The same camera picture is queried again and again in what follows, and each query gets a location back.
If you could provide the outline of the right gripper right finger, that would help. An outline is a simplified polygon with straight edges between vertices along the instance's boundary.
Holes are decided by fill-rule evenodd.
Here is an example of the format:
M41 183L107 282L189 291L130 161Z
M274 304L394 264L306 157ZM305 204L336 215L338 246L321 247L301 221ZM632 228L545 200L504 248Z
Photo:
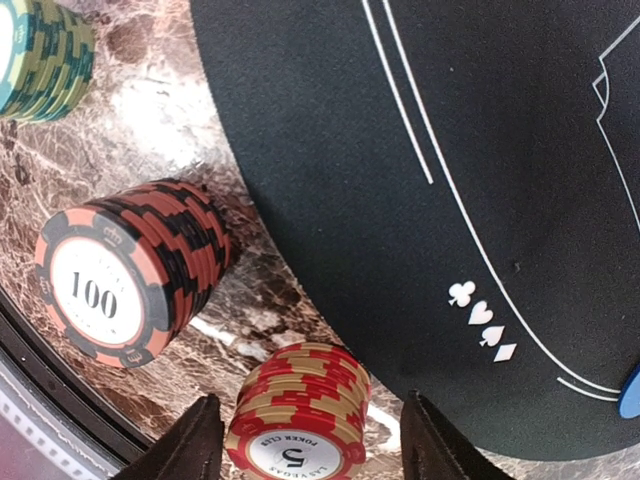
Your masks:
M400 430L407 480L512 480L417 390L404 401Z

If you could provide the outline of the red-gold 5 chip stack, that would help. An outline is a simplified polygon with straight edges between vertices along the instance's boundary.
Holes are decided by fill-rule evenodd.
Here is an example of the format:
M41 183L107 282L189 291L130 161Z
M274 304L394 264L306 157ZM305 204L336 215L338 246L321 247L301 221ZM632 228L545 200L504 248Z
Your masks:
M353 479L370 399L368 372L344 348L284 347L244 381L226 451L250 479Z

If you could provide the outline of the black-red 100 chip stack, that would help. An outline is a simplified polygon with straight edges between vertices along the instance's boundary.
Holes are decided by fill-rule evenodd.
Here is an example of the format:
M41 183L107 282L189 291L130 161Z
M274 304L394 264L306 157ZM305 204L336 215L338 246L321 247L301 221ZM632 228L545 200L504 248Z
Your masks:
M161 179L57 212L38 236L35 273L73 344L102 364L138 368L204 309L231 257L211 196Z

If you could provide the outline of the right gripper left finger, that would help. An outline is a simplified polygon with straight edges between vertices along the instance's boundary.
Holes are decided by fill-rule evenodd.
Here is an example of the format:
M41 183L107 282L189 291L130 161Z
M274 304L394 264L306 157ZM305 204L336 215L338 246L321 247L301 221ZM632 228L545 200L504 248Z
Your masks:
M112 480L219 479L224 432L219 398L202 396L143 456Z

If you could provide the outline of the blue small blind button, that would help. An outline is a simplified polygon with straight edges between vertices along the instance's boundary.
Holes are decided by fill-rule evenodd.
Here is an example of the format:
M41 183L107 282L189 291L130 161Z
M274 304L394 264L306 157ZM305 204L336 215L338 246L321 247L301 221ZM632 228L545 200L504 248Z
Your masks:
M623 419L640 416L640 365L629 374L618 399L618 412Z

